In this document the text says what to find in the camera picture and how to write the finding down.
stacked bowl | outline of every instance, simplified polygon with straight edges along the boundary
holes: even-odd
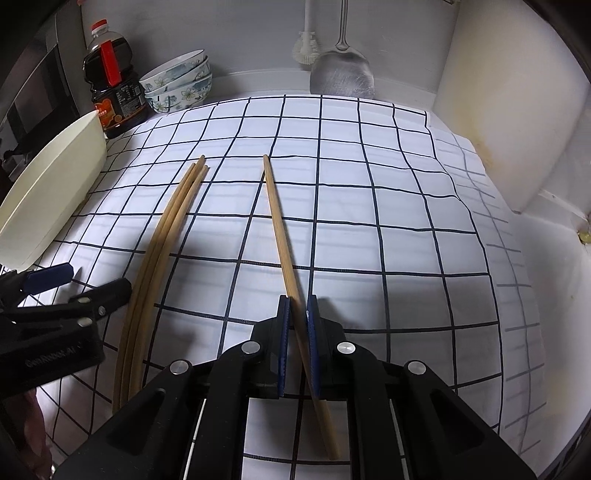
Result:
[[[156,112],[177,112],[197,106],[212,89],[209,59],[203,50],[195,50],[156,67],[139,82]]]

white tablecloth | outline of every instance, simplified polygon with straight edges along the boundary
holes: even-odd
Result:
[[[428,125],[425,112],[402,106],[292,95],[148,121],[109,143],[90,198],[40,259],[69,261],[77,283],[28,302],[133,281],[172,191],[205,155],[209,174],[154,307],[145,380],[175,359],[206,362],[248,339],[284,293],[267,153],[304,297],[313,291],[321,314],[378,358],[426,362],[535,467],[544,353],[512,213],[470,142]],[[101,366],[39,390],[58,459],[110,416],[124,314],[101,322]],[[243,478],[349,478],[345,406],[331,403],[346,452],[333,463],[293,359],[286,398],[250,403]]]

wooden chopstick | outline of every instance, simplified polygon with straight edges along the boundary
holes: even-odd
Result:
[[[319,400],[313,393],[311,385],[310,373],[310,354],[308,347],[308,333],[305,320],[306,307],[302,302],[300,289],[298,288],[296,274],[294,272],[293,263],[291,261],[291,253],[289,243],[287,242],[287,235],[285,233],[285,226],[283,224],[283,217],[281,215],[281,206],[279,204],[279,197],[277,195],[277,188],[273,178],[273,170],[271,162],[267,155],[263,155],[263,165],[265,167],[265,181],[267,182],[267,196],[269,197],[269,206],[271,207],[271,219],[273,221],[273,230],[275,231],[275,240],[277,242],[277,250],[279,250],[279,260],[281,262],[281,271],[283,273],[283,282],[285,283],[285,290],[287,296],[291,299],[291,311],[293,313],[293,323],[295,330],[295,338],[300,350],[301,361],[308,379],[308,386],[312,392],[312,402],[318,424],[320,427],[320,434],[324,440],[326,453],[330,460],[338,460],[340,457],[339,444],[336,438],[335,426],[330,418],[330,410],[326,400]]]
[[[164,245],[160,252],[160,257],[156,263],[156,268],[154,269],[154,273],[150,280],[150,287],[148,289],[148,293],[146,294],[145,301],[143,303],[141,316],[138,325],[138,333],[137,338],[135,340],[135,346],[133,348],[132,353],[132,362],[131,362],[131,369],[130,369],[130,377],[129,377],[129,387],[128,387],[128,398],[133,397],[137,392],[139,392],[142,388],[142,380],[143,380],[143,371],[142,371],[142,364],[144,360],[144,354],[146,350],[146,346],[148,343],[148,336],[152,329],[150,326],[152,325],[152,318],[154,315],[154,303],[156,301],[156,296],[160,290],[160,285],[162,283],[162,279],[164,277],[164,273],[166,272],[166,268],[168,265],[168,259],[170,257],[170,252],[176,243],[178,236],[180,234],[181,228],[183,226],[183,221],[185,215],[199,190],[199,187],[209,170],[208,167],[203,166],[200,172],[197,175],[197,178],[189,188],[189,192],[184,197],[182,204],[178,208],[176,216],[174,218],[173,224],[170,228],[170,231],[167,232],[166,239],[164,241]]]
[[[141,312],[141,306],[144,304],[145,295],[150,284],[150,279],[154,272],[156,262],[160,256],[162,245],[164,244],[165,236],[172,225],[176,212],[178,211],[183,198],[186,196],[194,178],[203,168],[205,157],[202,155],[197,163],[191,164],[181,182],[173,192],[170,200],[158,224],[150,242],[148,249],[144,255],[144,259],[140,265],[138,274],[134,282],[131,299],[127,308],[123,329],[121,332],[121,339],[119,341],[119,352],[117,356],[117,363],[115,365],[115,378],[113,382],[113,413],[116,413],[121,406],[127,402],[127,397],[122,402],[121,385],[129,383],[129,369],[131,367],[131,357],[129,355],[130,348],[135,345],[135,337],[137,336],[137,323]]]

metal bolt head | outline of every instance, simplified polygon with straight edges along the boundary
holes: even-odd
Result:
[[[189,362],[186,360],[176,360],[170,364],[169,368],[174,375],[182,375],[189,369]]]
[[[336,349],[344,355],[350,355],[355,351],[355,345],[351,342],[341,342],[336,346]]]
[[[408,371],[415,375],[423,375],[427,371],[427,367],[423,362],[410,362],[407,366]]]
[[[92,319],[90,319],[88,317],[82,317],[81,319],[78,319],[77,323],[81,327],[88,327],[88,326],[92,325]]]
[[[244,353],[257,353],[260,349],[261,346],[252,340],[249,340],[248,342],[244,342],[242,344],[242,351]]]

plastic bottle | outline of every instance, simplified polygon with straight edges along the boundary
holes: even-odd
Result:
[[[110,31],[107,20],[96,22],[91,29],[93,39],[84,59],[85,79],[91,85],[92,102],[105,135],[115,138],[144,122],[150,110],[126,39]]]

